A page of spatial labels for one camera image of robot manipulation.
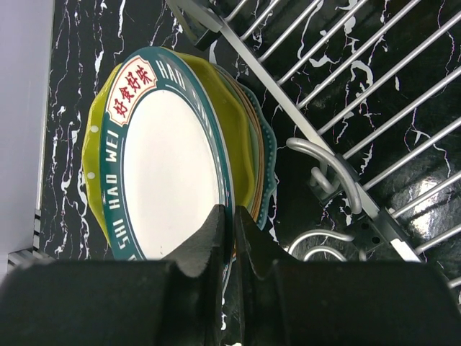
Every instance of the dish rack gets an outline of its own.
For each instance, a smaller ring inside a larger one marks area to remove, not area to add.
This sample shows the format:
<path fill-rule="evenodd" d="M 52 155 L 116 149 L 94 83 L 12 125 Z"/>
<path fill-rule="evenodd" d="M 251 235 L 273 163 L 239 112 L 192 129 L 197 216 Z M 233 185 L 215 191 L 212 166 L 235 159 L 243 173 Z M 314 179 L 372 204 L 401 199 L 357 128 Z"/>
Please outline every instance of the dish rack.
<path fill-rule="evenodd" d="M 248 67 L 254 72 L 259 80 L 264 84 L 267 90 L 276 99 L 282 109 L 290 116 L 292 121 L 296 124 L 297 128 L 302 131 L 303 135 L 308 139 L 303 140 L 299 138 L 290 138 L 287 141 L 287 146 L 293 150 L 312 156 L 319 162 L 318 167 L 314 167 L 311 171 L 310 187 L 314 194 L 323 203 L 328 202 L 331 198 L 337 196 L 340 192 L 345 192 L 349 205 L 353 214 L 364 214 L 363 220 L 367 225 L 370 226 L 374 232 L 374 236 L 363 237 L 361 231 L 354 227 L 354 224 L 350 228 L 349 234 L 340 234 L 333 231 L 326 230 L 312 230 L 301 234 L 290 246 L 288 252 L 293 253 L 294 248 L 302 242 L 304 239 L 311 236 L 330 236 L 341 241 L 352 241 L 358 245 L 359 259 L 366 260 L 367 253 L 372 251 L 376 242 L 376 236 L 384 239 L 385 242 L 391 245 L 392 248 L 400 255 L 400 257 L 409 262 L 423 262 L 420 257 L 423 252 L 435 247 L 436 245 L 446 241 L 458 233 L 461 233 L 461 224 L 445 230 L 440 235 L 430 239 L 422 245 L 413 248 L 406 240 L 406 235 L 399 226 L 398 219 L 405 212 L 412 210 L 420 203 L 428 200 L 432 196 L 435 196 L 438 192 L 446 189 L 450 185 L 461 179 L 461 172 L 453 174 L 445 181 L 440 182 L 438 185 L 432 187 L 424 194 L 414 198 L 411 202 L 404 205 L 399 210 L 386 210 L 380 208 L 378 204 L 370 197 L 367 192 L 371 187 L 374 187 L 379 182 L 386 179 L 390 174 L 397 171 L 410 160 L 416 158 L 426 149 L 433 146 L 438 141 L 442 140 L 445 136 L 450 134 L 452 131 L 461 126 L 461 117 L 450 123 L 448 126 L 443 128 L 437 134 L 433 135 L 427 141 L 417 146 L 414 150 L 410 151 L 404 157 L 400 158 L 387 169 L 384 169 L 381 173 L 372 178 L 369 182 L 362 184 L 359 182 L 358 174 L 352 169 L 348 163 L 348 159 L 355 153 L 360 151 L 366 145 L 373 142 L 385 131 L 389 130 L 399 120 L 413 112 L 419 105 L 422 105 L 429 98 L 433 97 L 436 93 L 440 92 L 450 82 L 454 81 L 458 76 L 461 75 L 461 68 L 456 68 L 453 72 L 446 75 L 445 78 L 438 81 L 433 87 L 428 89 L 426 92 L 415 98 L 404 107 L 400 112 L 395 114 L 391 119 L 387 120 L 379 128 L 376 128 L 374 132 L 366 136 L 353 148 L 348 150 L 344 154 L 338 154 L 332 151 L 330 146 L 327 144 L 322 135 L 331 129 L 337 122 L 344 119 L 349 112 L 355 107 L 359 106 L 366 98 L 372 93 L 376 92 L 385 82 L 390 78 L 394 77 L 402 68 L 407 66 L 415 57 L 426 50 L 432 43 L 438 38 L 443 36 L 450 28 L 461 20 L 461 12 L 456 13 L 451 19 L 449 19 L 444 25 L 433 32 L 427 39 L 425 39 L 420 45 L 412 50 L 405 58 L 394 65 L 388 72 L 382 77 L 375 81 L 367 89 L 364 89 L 361 94 L 355 98 L 354 101 L 350 102 L 342 111 L 338 112 L 321 128 L 314 128 L 308 119 L 302 114 L 301 109 L 309 104 L 314 98 L 328 85 L 335 80 L 343 71 L 352 65 L 361 54 L 363 54 L 368 48 L 372 47 L 380 38 L 395 24 L 404 18 L 421 0 L 409 1 L 398 13 L 393 15 L 377 32 L 375 32 L 366 42 L 362 43 L 357 50 L 352 53 L 342 64 L 338 65 L 331 74 L 322 81 L 307 97 L 300 100 L 299 102 L 293 102 L 285 93 L 283 84 L 288 81 L 298 70 L 300 70 L 306 62 L 316 53 L 319 48 L 324 46 L 328 40 L 341 28 L 344 27 L 346 22 L 350 20 L 354 14 L 359 11 L 368 0 L 356 1 L 356 4 L 352 6 L 349 11 L 345 12 L 344 16 L 341 17 L 338 22 L 328 31 L 324 32 L 323 37 L 314 44 L 304 56 L 293 65 L 289 71 L 285 73 L 280 79 L 275 78 L 265 69 L 263 62 L 278 49 L 278 47 L 293 33 L 295 28 L 306 18 L 308 18 L 319 5 L 321 0 L 312 0 L 302 11 L 297 19 L 286 28 L 286 30 L 279 35 L 279 37 L 272 43 L 272 45 L 262 54 L 260 57 L 256 57 L 245 44 L 245 41 L 251 36 L 251 34 L 263 23 L 268 16 L 272 13 L 277 5 L 281 3 L 280 0 L 271 0 L 267 4 L 266 9 L 249 25 L 248 29 L 242 35 L 237 35 L 236 32 L 231 28 L 230 23 L 236 18 L 237 14 L 242 10 L 248 0 L 240 0 L 233 10 L 226 16 L 219 15 L 219 9 L 211 4 L 208 0 L 166 0 L 170 6 L 173 14 L 178 19 L 179 23 L 184 28 L 184 32 L 189 36 L 192 41 L 195 41 L 196 45 L 202 48 L 206 48 L 213 40 L 217 38 L 217 35 L 222 35 L 233 47 L 233 49 L 240 55 L 240 57 L 246 62 Z M 205 28 L 202 34 L 198 35 L 197 28 Z M 308 260 L 316 252 L 328 252 L 341 261 L 345 261 L 346 258 L 332 247 L 318 246 L 310 249 L 306 254 L 304 260 Z M 461 277 L 458 278 L 447 278 L 447 284 L 451 288 L 456 288 L 461 285 Z"/>

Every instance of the silver metal frame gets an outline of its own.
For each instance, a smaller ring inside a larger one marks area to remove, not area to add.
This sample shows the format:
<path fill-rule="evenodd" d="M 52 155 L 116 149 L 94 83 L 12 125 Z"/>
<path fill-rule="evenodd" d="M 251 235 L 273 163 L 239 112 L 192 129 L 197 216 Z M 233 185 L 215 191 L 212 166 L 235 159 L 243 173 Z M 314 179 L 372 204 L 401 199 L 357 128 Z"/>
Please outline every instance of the silver metal frame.
<path fill-rule="evenodd" d="M 216 28 L 219 27 L 219 31 L 225 37 L 225 39 L 232 45 L 234 50 L 242 57 L 246 62 L 248 67 L 256 74 L 256 76 L 261 80 L 267 90 L 272 94 L 276 99 L 279 105 L 283 110 L 291 117 L 293 122 L 296 124 L 297 128 L 303 132 L 303 135 L 308 139 L 308 141 L 303 141 L 298 138 L 291 138 L 287 141 L 287 145 L 290 148 L 293 148 L 297 151 L 301 151 L 304 154 L 311 155 L 319 160 L 320 169 L 313 169 L 313 177 L 311 182 L 313 184 L 319 184 L 325 190 L 331 191 L 331 188 L 339 184 L 331 184 L 324 177 L 325 174 L 325 165 L 332 165 L 332 161 L 326 161 L 325 157 L 331 158 L 334 157 L 335 153 L 331 150 L 328 144 L 322 138 L 322 135 L 330 129 L 334 124 L 343 119 L 351 110 L 358 106 L 363 100 L 369 97 L 373 92 L 379 89 L 387 80 L 395 76 L 403 67 L 410 63 L 416 56 L 421 54 L 426 50 L 432 43 L 434 43 L 438 38 L 444 35 L 451 27 L 457 24 L 461 20 L 461 12 L 456 13 L 447 23 L 441 26 L 437 31 L 435 31 L 429 38 L 423 41 L 417 48 L 415 48 L 411 53 L 409 53 L 403 60 L 397 63 L 392 67 L 386 74 L 384 74 L 380 79 L 378 79 L 372 86 L 364 90 L 353 102 L 351 102 L 346 108 L 344 108 L 340 113 L 335 115 L 330 121 L 328 121 L 324 126 L 319 130 L 315 129 L 310 122 L 304 117 L 300 109 L 306 106 L 310 101 L 312 101 L 315 96 L 317 96 L 322 90 L 324 90 L 341 72 L 346 70 L 358 57 L 363 54 L 369 47 L 376 43 L 391 27 L 398 23 L 402 18 L 404 18 L 407 13 L 409 13 L 419 2 L 422 0 L 411 0 L 405 5 L 397 14 L 393 16 L 385 25 L 382 26 L 367 42 L 365 42 L 360 48 L 357 49 L 347 60 L 345 60 L 335 71 L 331 72 L 331 75 L 325 79 L 321 84 L 319 84 L 305 99 L 301 100 L 299 103 L 295 104 L 284 92 L 281 86 L 293 76 L 296 71 L 301 68 L 305 62 L 322 46 L 328 39 L 338 30 L 340 30 L 344 23 L 351 18 L 354 13 L 359 11 L 359 9 L 364 6 L 368 0 L 359 0 L 356 5 L 351 8 L 279 81 L 275 81 L 271 74 L 262 66 L 263 63 L 279 46 L 280 44 L 292 33 L 292 31 L 309 15 L 311 14 L 315 7 L 318 6 L 320 0 L 312 0 L 308 5 L 306 5 L 305 10 L 299 15 L 299 17 L 275 40 L 273 45 L 262 55 L 262 57 L 257 58 L 254 54 L 248 49 L 245 45 L 244 40 L 246 40 L 251 33 L 259 26 L 259 24 L 270 15 L 271 11 L 278 5 L 278 0 L 271 1 L 270 5 L 257 17 L 247 31 L 242 36 L 237 36 L 237 34 L 229 26 L 229 22 L 236 17 L 236 15 L 241 11 L 247 0 L 241 0 L 237 7 L 225 18 L 214 17 L 214 13 L 210 9 L 204 9 L 202 7 L 202 13 L 197 12 L 197 6 L 194 8 L 194 14 L 191 14 L 195 19 L 201 22 L 204 26 L 216 31 Z M 427 92 L 422 94 L 420 97 L 412 101 L 408 106 L 403 108 L 398 114 L 389 119 L 384 125 L 376 129 L 375 132 L 367 136 L 365 139 L 360 141 L 354 148 L 347 151 L 343 157 L 349 159 L 353 154 L 358 152 L 361 148 L 366 146 L 375 140 L 379 135 L 387 131 L 390 127 L 395 125 L 399 120 L 408 115 L 412 110 L 417 108 L 419 105 L 427 101 L 430 97 L 436 94 L 441 89 L 445 88 L 446 85 L 454 81 L 457 77 L 461 75 L 461 68 L 454 70 L 451 74 L 447 75 Z M 403 165 L 407 164 L 410 160 L 417 157 L 421 152 L 426 150 L 428 147 L 434 145 L 437 141 L 440 141 L 442 138 L 447 136 L 454 129 L 458 128 L 461 125 L 461 118 L 457 119 L 453 123 L 449 124 L 446 128 L 439 131 L 436 135 L 432 136 L 429 140 L 425 141 L 418 148 L 413 150 L 411 153 L 405 155 L 402 159 L 398 160 L 396 163 L 388 167 L 385 171 L 378 174 L 375 178 L 371 179 L 367 184 L 361 185 L 358 182 L 353 182 L 350 179 L 350 175 L 347 173 L 345 167 L 341 163 L 334 162 L 333 166 L 337 174 L 338 180 L 341 181 L 341 186 L 346 191 L 349 203 L 354 206 L 354 211 L 358 211 L 358 205 L 360 205 L 363 211 L 372 219 L 376 220 L 380 208 L 377 203 L 368 195 L 367 191 L 371 187 L 375 186 L 377 183 L 381 182 L 388 175 L 390 175 L 395 170 L 401 168 Z M 393 218 L 398 218 L 406 211 L 414 208 L 422 201 L 430 198 L 431 196 L 437 194 L 439 191 L 443 190 L 446 187 L 449 187 L 456 181 L 461 179 L 461 172 L 453 175 L 452 177 L 446 179 L 442 183 L 438 184 L 436 187 L 432 188 L 430 191 L 424 193 L 423 195 L 417 197 L 407 205 L 403 206 L 401 209 L 391 213 Z M 327 235 L 327 231 L 324 230 L 315 230 L 308 232 L 307 235 Z M 427 243 L 422 244 L 421 246 L 413 249 L 410 244 L 405 241 L 400 240 L 397 237 L 390 237 L 386 239 L 397 253 L 405 261 L 414 261 L 422 262 L 422 259 L 419 255 L 432 248 L 433 246 L 450 239 L 455 234 L 461 232 L 461 225 L 455 226 L 454 228 L 445 231 L 443 234 L 429 240 Z M 293 245 L 290 247 L 296 246 L 299 244 L 298 237 Z M 308 260 L 309 257 L 315 252 L 328 252 L 338 258 L 339 260 L 345 260 L 342 254 L 337 253 L 335 249 L 329 247 L 316 247 L 312 248 L 305 257 L 305 260 Z M 360 258 L 364 260 L 364 254 L 360 254 Z M 461 285 L 461 278 L 455 278 L 449 281 L 450 287 L 457 287 Z"/>

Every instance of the yellow plate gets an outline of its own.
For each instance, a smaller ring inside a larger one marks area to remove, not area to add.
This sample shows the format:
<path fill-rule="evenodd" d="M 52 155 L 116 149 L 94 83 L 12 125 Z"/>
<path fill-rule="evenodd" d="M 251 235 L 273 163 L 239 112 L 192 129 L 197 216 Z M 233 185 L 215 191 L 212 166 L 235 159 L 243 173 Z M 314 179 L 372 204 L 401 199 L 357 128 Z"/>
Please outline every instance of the yellow plate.
<path fill-rule="evenodd" d="M 245 110 L 208 61 L 175 52 L 195 72 L 215 108 L 228 149 L 236 205 L 248 206 L 254 195 L 255 174 L 249 120 Z"/>
<path fill-rule="evenodd" d="M 107 242 L 109 242 L 109 237 L 107 235 L 104 211 L 102 210 L 101 184 L 99 182 L 99 142 L 101 138 L 100 131 L 107 95 L 120 66 L 121 64 L 119 66 L 115 66 L 109 78 L 104 83 L 104 86 L 101 88 L 101 91 L 91 104 L 81 155 L 81 160 L 84 166 L 88 204 L 101 226 Z"/>

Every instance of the stack of plates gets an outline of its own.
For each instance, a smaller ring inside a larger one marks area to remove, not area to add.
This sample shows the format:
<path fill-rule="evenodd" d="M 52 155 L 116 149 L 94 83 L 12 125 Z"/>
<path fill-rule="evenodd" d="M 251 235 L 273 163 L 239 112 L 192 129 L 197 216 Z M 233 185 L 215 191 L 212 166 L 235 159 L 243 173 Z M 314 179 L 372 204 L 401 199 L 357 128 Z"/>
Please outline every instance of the stack of plates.
<path fill-rule="evenodd" d="M 84 139 L 89 205 L 114 257 L 165 257 L 215 204 L 245 205 L 260 228 L 277 144 L 255 95 L 225 70 L 149 47 L 117 66 Z"/>

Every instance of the white wall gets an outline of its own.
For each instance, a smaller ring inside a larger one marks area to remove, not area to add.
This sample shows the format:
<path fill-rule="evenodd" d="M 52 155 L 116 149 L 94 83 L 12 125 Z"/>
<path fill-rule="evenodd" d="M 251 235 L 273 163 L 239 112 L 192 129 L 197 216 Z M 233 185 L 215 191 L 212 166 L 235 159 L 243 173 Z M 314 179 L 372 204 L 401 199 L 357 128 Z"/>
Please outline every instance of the white wall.
<path fill-rule="evenodd" d="M 52 26 L 53 0 L 0 0 L 2 260 L 32 247 Z"/>

